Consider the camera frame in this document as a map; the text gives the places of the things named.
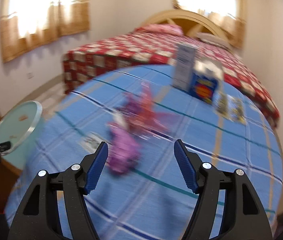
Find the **purple stuffed toy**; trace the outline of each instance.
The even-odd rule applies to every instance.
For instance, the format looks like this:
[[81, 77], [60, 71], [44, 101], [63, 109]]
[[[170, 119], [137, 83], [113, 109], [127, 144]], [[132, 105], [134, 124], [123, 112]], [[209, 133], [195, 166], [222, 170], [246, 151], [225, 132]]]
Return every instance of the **purple stuffed toy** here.
[[113, 173], [125, 174], [138, 163], [140, 146], [132, 135], [116, 123], [110, 124], [110, 130], [113, 140], [107, 160], [108, 165]]

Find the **red checkered bedspread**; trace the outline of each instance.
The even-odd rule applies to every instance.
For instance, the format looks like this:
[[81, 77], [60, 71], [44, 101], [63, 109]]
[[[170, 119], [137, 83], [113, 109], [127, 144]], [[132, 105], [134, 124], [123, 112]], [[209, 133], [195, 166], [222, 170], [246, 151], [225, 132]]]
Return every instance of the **red checkered bedspread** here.
[[174, 65], [176, 44], [198, 46], [201, 55], [222, 62], [225, 82], [248, 96], [276, 127], [279, 111], [256, 76], [230, 52], [214, 45], [166, 33], [134, 32], [72, 49], [63, 56], [66, 94], [105, 72], [141, 64]]

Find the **wooden headboard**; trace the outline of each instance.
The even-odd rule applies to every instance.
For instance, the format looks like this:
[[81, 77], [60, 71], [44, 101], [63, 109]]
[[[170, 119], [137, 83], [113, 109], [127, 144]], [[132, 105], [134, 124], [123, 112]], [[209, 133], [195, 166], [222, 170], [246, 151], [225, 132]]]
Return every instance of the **wooden headboard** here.
[[192, 38], [194, 38], [198, 32], [206, 32], [228, 41], [222, 29], [211, 20], [198, 13], [182, 9], [172, 9], [157, 13], [145, 20], [141, 26], [165, 23], [179, 25], [182, 27], [184, 34]]

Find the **pink toy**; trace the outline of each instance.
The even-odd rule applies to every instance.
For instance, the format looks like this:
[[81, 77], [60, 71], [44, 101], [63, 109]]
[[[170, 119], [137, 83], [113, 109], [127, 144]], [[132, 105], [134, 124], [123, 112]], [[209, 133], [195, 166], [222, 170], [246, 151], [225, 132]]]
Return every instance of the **pink toy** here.
[[125, 174], [136, 166], [140, 158], [140, 146], [127, 131], [116, 123], [110, 124], [110, 130], [114, 137], [107, 162], [113, 173]]
[[127, 97], [127, 103], [120, 107], [118, 110], [123, 114], [131, 116], [133, 114], [138, 114], [141, 110], [140, 103], [135, 99], [132, 93], [125, 93]]
[[173, 115], [153, 111], [154, 102], [151, 97], [148, 82], [142, 83], [142, 93], [140, 97], [140, 111], [127, 118], [131, 133], [140, 135], [150, 130], [167, 132], [168, 128], [160, 120], [169, 119], [169, 121], [171, 121]]

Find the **electrical outlet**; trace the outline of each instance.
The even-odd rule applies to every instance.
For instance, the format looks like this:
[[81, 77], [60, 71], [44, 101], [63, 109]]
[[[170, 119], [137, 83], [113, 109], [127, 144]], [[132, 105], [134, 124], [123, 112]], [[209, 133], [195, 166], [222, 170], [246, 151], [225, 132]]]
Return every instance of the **electrical outlet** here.
[[31, 79], [34, 77], [34, 74], [32, 72], [27, 73], [27, 78]]

